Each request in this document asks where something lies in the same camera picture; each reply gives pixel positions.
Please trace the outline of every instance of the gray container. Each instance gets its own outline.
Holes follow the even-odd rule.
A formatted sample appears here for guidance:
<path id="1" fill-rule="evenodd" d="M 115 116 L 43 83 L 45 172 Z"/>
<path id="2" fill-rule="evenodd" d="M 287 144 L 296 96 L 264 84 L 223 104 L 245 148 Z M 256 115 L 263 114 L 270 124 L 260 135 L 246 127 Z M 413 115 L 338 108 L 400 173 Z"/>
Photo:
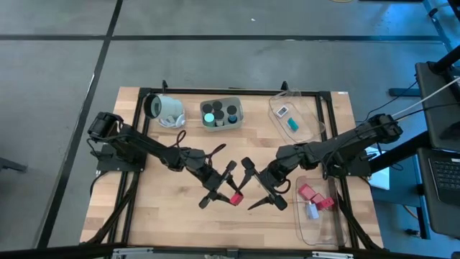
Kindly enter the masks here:
<path id="1" fill-rule="evenodd" d="M 220 127 L 208 127 L 206 126 L 204 122 L 204 112 L 203 112 L 203 105 L 205 104 L 210 104 L 212 105 L 213 102 L 215 101 L 220 101 L 222 103 L 222 111 L 224 112 L 224 125 Z M 227 113 L 227 107 L 234 105 L 236 107 L 236 117 L 238 118 L 238 121 L 235 123 L 230 123 L 229 122 L 229 114 Z M 209 101 L 202 101 L 200 103 L 200 113 L 201 113 L 201 123 L 205 127 L 206 130 L 209 132 L 215 132 L 215 131 L 220 131 L 220 130 L 230 130 L 230 129 L 236 129 L 241 127 L 243 123 L 243 107 L 242 103 L 240 102 L 238 97 L 227 97 L 227 98 L 222 98 L 222 99 L 214 99 L 214 100 L 209 100 Z"/>

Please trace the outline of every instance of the white cable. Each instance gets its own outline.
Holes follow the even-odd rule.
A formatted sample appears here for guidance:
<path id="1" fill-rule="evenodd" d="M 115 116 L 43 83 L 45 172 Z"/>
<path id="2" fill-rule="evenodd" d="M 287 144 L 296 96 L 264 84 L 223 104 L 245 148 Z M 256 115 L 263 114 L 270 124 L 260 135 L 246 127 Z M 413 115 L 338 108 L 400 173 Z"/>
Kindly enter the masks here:
<path id="1" fill-rule="evenodd" d="M 457 79 L 453 80 L 452 82 L 446 84 L 445 86 L 441 87 L 440 89 L 436 90 L 434 93 L 432 93 L 432 94 L 430 94 L 429 96 L 423 98 L 422 100 L 420 100 L 420 101 L 418 101 L 418 102 L 412 104 L 412 105 L 409 106 L 408 108 L 403 109 L 402 111 L 393 114 L 392 117 L 395 117 L 395 116 L 398 115 L 398 114 L 402 114 L 403 112 L 405 112 L 405 111 L 407 111 L 407 110 L 409 110 L 409 109 L 412 109 L 414 106 L 417 106 L 417 105 L 423 103 L 424 101 L 426 101 L 426 100 L 428 100 L 429 98 L 431 98 L 433 95 L 439 93 L 440 91 L 442 91 L 443 89 L 445 89 L 447 86 L 450 86 L 451 84 L 457 82 L 458 80 L 460 80 L 460 77 L 458 77 Z"/>

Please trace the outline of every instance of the laptop keyboard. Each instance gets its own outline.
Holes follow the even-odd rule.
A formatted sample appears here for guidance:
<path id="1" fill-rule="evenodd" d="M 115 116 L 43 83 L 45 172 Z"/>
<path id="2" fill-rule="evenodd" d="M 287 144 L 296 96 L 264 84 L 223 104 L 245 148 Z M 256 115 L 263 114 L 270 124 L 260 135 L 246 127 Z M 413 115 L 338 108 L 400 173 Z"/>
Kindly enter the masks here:
<path id="1" fill-rule="evenodd" d="M 433 172 L 438 189 L 460 191 L 460 163 L 435 160 L 433 161 Z"/>

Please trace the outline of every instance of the plastic tray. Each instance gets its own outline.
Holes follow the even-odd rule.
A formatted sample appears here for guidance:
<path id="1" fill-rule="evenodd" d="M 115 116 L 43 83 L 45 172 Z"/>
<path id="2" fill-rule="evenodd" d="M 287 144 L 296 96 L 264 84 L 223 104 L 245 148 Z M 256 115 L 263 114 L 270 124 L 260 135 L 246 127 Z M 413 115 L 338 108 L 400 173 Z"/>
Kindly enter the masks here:
<path id="1" fill-rule="evenodd" d="M 220 101 L 222 103 L 222 111 L 224 112 L 224 125 L 220 127 L 208 127 L 204 123 L 204 113 L 203 113 L 203 105 L 205 104 L 212 104 L 215 101 Z M 229 114 L 227 113 L 227 107 L 234 105 L 236 107 L 236 117 L 238 118 L 238 121 L 235 123 L 230 123 L 228 121 Z M 243 107 L 242 103 L 239 100 L 238 97 L 227 97 L 227 98 L 222 98 L 222 99 L 214 99 L 214 100 L 208 100 L 208 101 L 202 101 L 200 103 L 200 111 L 201 111 L 201 123 L 205 127 L 206 130 L 210 132 L 215 132 L 215 131 L 220 131 L 220 130 L 231 130 L 231 129 L 236 129 L 241 127 L 243 124 Z"/>
<path id="2" fill-rule="evenodd" d="M 335 201 L 331 209 L 318 211 L 318 219 L 308 218 L 305 210 L 308 201 L 304 200 L 303 197 L 298 194 L 298 189 L 305 183 L 316 193 L 320 193 L 324 198 L 331 197 Z M 305 176 L 297 178 L 295 181 L 295 189 L 293 189 L 293 201 L 296 233 L 300 240 L 308 245 L 337 246 L 346 243 L 347 236 L 343 228 L 341 231 L 343 238 L 337 238 L 337 231 L 334 224 L 334 210 L 339 209 L 337 204 L 337 193 L 331 196 L 329 193 L 328 181 L 322 178 L 306 178 Z"/>
<path id="3" fill-rule="evenodd" d="M 311 112 L 306 99 L 299 91 L 288 90 L 273 96 L 268 101 L 268 116 L 287 144 L 309 141 L 325 130 L 324 123 L 319 122 Z M 276 113 L 283 106 L 287 107 L 288 111 L 279 118 Z M 297 131 L 292 131 L 288 126 L 289 118 L 293 118 L 299 126 Z"/>

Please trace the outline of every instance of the pink block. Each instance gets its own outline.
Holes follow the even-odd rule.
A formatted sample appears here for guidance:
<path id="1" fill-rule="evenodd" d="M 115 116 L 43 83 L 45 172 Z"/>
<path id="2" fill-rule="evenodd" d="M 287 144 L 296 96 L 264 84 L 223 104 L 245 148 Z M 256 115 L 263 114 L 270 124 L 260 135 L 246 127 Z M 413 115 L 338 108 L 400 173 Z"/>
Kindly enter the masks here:
<path id="1" fill-rule="evenodd" d="M 316 204 L 316 208 L 319 210 L 327 209 L 330 206 L 334 205 L 334 201 L 331 197 L 328 197 L 327 199 L 320 201 Z"/>
<path id="2" fill-rule="evenodd" d="M 321 194 L 316 194 L 313 198 L 310 199 L 314 204 L 318 204 L 324 200 L 324 197 Z"/>
<path id="3" fill-rule="evenodd" d="M 238 194 L 238 193 L 235 193 L 231 199 L 230 199 L 230 203 L 233 204 L 233 205 L 238 205 L 240 202 L 242 202 L 244 196 L 242 194 Z"/>
<path id="4" fill-rule="evenodd" d="M 313 198 L 316 194 L 316 192 L 310 187 L 308 186 L 308 184 L 304 184 L 302 185 L 299 190 L 298 190 L 298 193 L 302 196 L 302 198 L 304 198 L 305 200 L 309 200 L 311 198 Z"/>

